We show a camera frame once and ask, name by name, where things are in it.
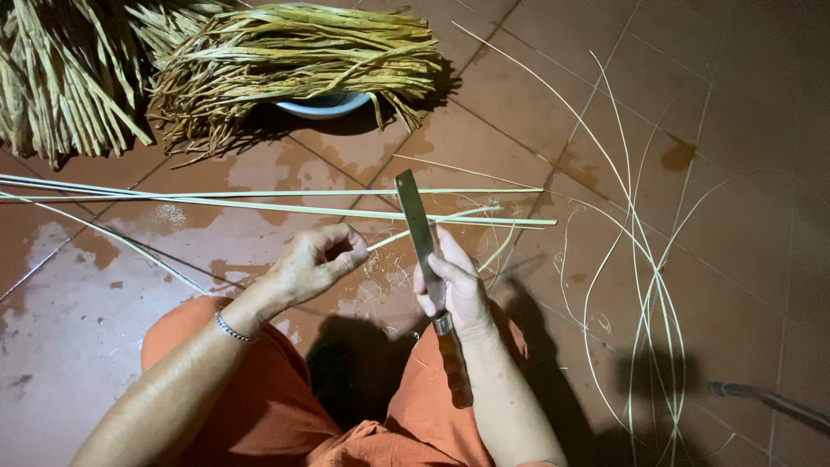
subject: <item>knife blade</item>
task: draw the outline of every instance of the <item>knife blade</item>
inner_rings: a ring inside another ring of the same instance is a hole
[[[427,261],[427,257],[436,252],[432,227],[423,210],[421,195],[417,191],[413,172],[407,170],[395,177],[395,187],[398,189],[398,199],[407,220],[409,236],[413,240],[418,264],[421,266],[427,295],[435,304],[436,313],[430,319],[438,338],[438,350],[444,362],[447,385],[452,394],[452,404],[457,409],[463,409],[472,406],[472,388],[470,377],[466,372],[464,355],[461,352],[461,342],[452,324],[452,316],[445,307],[446,284],[432,271]]]

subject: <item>person's right hand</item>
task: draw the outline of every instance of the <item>person's right hand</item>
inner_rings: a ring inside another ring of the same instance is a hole
[[[440,225],[436,226],[436,230],[438,246],[444,258],[431,254],[427,260],[432,271],[447,284],[445,306],[452,315],[459,338],[465,340],[490,332],[495,327],[484,284],[476,267],[449,232]],[[415,267],[413,291],[421,309],[427,316],[434,316],[435,304],[427,295],[420,265]]]

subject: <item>orange shorts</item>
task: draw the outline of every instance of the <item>orange shorts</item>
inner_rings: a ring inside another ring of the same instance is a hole
[[[229,298],[197,297],[161,317],[144,338],[141,367],[150,368],[206,325]],[[503,317],[493,303],[494,317]],[[506,318],[502,335],[522,366],[527,349]],[[365,421],[342,433],[311,394],[305,362],[271,325],[252,344],[207,415],[182,465],[493,465],[472,408],[452,406],[432,326],[413,349],[381,425]]]

